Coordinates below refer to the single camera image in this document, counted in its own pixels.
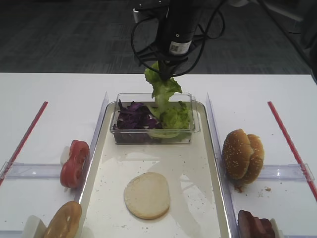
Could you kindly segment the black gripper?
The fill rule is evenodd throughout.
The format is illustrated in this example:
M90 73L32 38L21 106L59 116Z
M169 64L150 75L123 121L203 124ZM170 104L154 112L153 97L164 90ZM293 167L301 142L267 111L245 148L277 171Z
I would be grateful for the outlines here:
M139 65L148 61L158 61L162 80L170 79L188 59L189 54L200 45L200 37L194 37L187 43L170 42L167 51L163 51L156 40L135 52L135 62Z

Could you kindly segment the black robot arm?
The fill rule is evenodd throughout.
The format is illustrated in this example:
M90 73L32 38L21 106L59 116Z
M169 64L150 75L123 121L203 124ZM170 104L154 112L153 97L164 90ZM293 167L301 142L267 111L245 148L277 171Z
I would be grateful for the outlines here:
M195 0L155 0L133 9L135 27L153 19L158 20L155 40L136 51L134 33L131 47L139 63L158 73L163 81L174 76L188 60L188 55L201 43L195 43L202 9Z

